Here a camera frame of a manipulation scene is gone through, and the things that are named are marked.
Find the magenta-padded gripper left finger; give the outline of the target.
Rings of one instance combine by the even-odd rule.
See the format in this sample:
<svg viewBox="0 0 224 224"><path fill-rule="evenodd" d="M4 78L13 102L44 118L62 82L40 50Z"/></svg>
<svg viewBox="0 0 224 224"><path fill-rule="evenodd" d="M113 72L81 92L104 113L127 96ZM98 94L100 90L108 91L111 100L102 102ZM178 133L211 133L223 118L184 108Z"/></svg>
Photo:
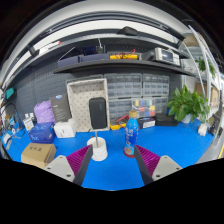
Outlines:
<svg viewBox="0 0 224 224"><path fill-rule="evenodd" d="M59 155L44 170L81 186L92 155L93 146L88 145L68 156Z"/></svg>

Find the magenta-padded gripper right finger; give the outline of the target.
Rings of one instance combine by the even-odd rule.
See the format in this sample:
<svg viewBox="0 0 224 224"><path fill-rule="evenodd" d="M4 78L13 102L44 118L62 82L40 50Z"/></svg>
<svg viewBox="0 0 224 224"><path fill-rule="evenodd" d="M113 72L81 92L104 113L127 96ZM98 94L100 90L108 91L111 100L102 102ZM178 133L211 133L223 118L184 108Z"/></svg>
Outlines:
<svg viewBox="0 0 224 224"><path fill-rule="evenodd" d="M158 156L139 145L134 147L134 155L145 185L182 169L182 167L168 155Z"/></svg>

